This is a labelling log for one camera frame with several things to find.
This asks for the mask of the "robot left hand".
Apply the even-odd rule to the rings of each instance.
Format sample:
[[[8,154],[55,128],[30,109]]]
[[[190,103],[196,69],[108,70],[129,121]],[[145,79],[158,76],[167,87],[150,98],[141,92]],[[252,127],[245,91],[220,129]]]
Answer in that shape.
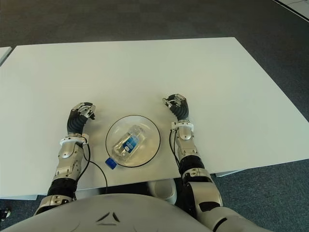
[[[81,102],[74,106],[68,117],[67,133],[82,134],[88,119],[95,119],[95,109],[96,106],[90,102]]]

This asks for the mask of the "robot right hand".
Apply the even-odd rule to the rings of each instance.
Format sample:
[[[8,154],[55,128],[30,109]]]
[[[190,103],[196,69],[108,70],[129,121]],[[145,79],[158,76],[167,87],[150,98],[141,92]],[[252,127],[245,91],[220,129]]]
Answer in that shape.
[[[178,120],[188,120],[189,107],[184,96],[181,94],[172,94],[162,100],[163,104],[176,116]]]

